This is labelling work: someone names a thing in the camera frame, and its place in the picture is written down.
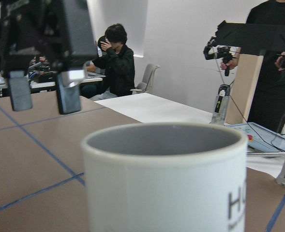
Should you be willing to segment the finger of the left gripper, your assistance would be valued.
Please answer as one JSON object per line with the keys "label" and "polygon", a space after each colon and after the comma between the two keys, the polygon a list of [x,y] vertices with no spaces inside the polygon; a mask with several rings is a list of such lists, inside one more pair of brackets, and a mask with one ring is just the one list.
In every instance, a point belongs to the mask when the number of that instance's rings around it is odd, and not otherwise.
{"label": "finger of the left gripper", "polygon": [[56,77],[56,94],[61,115],[81,110],[79,84],[85,78],[84,69],[69,70],[58,73]]}
{"label": "finger of the left gripper", "polygon": [[13,111],[24,111],[33,107],[29,81],[23,71],[9,72],[7,84]]}

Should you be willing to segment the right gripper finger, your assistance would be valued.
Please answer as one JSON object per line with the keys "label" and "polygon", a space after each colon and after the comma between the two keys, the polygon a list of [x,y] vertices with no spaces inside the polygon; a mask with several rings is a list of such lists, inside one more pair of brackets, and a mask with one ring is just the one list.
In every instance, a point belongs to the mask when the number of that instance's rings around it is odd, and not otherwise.
{"label": "right gripper finger", "polygon": [[266,51],[285,52],[285,25],[227,23],[218,25],[214,45],[242,48],[242,52],[261,56]]}

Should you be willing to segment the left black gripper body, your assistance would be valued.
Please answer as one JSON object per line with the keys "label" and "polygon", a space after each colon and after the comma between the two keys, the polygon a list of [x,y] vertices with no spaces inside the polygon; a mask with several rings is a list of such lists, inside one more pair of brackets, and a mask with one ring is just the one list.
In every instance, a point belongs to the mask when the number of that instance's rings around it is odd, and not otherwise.
{"label": "left black gripper body", "polygon": [[43,55],[54,70],[81,69],[97,57],[85,0],[1,0],[0,74],[27,72]]}

